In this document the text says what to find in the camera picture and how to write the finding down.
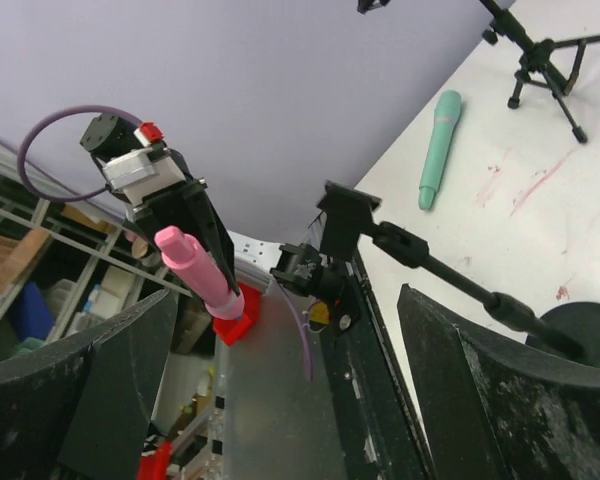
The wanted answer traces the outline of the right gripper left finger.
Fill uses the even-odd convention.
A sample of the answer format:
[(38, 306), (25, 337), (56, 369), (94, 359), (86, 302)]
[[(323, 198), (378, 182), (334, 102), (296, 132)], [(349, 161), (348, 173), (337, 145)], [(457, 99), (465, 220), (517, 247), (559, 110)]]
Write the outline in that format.
[(0, 362), (0, 479), (133, 479), (177, 317), (158, 291)]

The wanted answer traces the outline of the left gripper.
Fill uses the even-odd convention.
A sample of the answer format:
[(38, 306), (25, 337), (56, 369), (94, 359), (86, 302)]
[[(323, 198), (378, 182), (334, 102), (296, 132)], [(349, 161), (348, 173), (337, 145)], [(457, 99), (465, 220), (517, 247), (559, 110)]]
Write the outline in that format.
[(239, 294), (234, 244), (220, 220), (206, 186), (193, 177), (175, 149), (157, 162), (159, 174), (127, 189), (125, 226), (154, 245), (155, 234), (176, 226), (198, 239), (221, 270), (230, 289)]

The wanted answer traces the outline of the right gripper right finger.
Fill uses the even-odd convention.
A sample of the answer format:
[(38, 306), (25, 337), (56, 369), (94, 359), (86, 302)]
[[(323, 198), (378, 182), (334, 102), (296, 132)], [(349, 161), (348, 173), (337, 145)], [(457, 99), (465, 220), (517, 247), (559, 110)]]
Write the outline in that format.
[(548, 323), (585, 350), (568, 360), (403, 286), (397, 303), (438, 479), (600, 479), (600, 304)]

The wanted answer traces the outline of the black round-base mic stand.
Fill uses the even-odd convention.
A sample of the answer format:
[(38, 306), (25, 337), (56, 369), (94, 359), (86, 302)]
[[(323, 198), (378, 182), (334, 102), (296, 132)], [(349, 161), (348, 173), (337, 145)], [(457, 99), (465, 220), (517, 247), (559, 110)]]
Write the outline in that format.
[(600, 369), (600, 303), (573, 302), (543, 316), (515, 297), (489, 291), (431, 255), (428, 243), (387, 221), (376, 224), (373, 213), (381, 199), (328, 181), (317, 207), (326, 215), (320, 252), (352, 260), (362, 236), (399, 264), (422, 268), (480, 303), (496, 322), (527, 335), (536, 350)]

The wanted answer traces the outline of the pink toy microphone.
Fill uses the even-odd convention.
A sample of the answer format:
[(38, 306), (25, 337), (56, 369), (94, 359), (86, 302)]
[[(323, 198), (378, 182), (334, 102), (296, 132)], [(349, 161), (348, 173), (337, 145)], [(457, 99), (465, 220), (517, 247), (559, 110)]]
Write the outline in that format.
[(241, 290), (236, 295), (224, 275), (200, 242), (176, 226), (158, 231), (154, 236), (163, 262), (204, 302), (213, 317), (235, 316)]

